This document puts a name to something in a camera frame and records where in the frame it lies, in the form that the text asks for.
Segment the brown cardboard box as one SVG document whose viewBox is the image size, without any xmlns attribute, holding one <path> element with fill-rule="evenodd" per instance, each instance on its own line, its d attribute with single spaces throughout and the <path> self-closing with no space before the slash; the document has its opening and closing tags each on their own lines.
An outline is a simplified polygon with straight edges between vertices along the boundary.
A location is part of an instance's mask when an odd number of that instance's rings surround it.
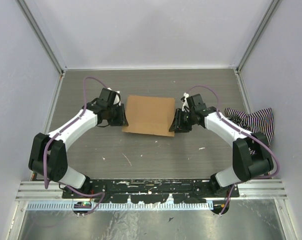
<svg viewBox="0 0 302 240">
<path fill-rule="evenodd" d="M 125 114 L 128 126 L 122 128 L 124 133 L 163 137 L 175 135 L 169 131 L 175 116 L 174 98 L 129 95 Z"/>
</svg>

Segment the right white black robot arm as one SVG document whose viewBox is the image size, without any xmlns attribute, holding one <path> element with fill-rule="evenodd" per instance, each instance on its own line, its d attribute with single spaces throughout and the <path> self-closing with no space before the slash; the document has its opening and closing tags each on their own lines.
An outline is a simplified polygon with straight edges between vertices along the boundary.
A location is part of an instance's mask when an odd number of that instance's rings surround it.
<svg viewBox="0 0 302 240">
<path fill-rule="evenodd" d="M 170 132 L 188 133 L 193 125 L 212 131 L 232 148 L 232 165 L 211 175 L 209 188 L 216 197 L 222 197 L 229 187 L 260 177 L 274 168 L 267 137 L 253 133 L 231 122 L 214 106 L 207 107 L 200 94 L 184 93 L 181 108 L 175 110 Z"/>
</svg>

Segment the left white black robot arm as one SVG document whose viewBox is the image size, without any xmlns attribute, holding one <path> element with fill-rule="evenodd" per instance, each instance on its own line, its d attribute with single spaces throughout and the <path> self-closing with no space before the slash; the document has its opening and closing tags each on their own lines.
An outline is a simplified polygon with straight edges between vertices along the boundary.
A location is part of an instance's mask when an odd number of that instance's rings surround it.
<svg viewBox="0 0 302 240">
<path fill-rule="evenodd" d="M 38 133 L 32 143 L 28 168 L 44 177 L 44 187 L 57 182 L 79 198 L 92 196 L 91 179 L 69 166 L 67 151 L 83 134 L 107 121 L 108 126 L 128 126 L 119 91 L 103 88 L 67 123 L 48 134 Z"/>
</svg>

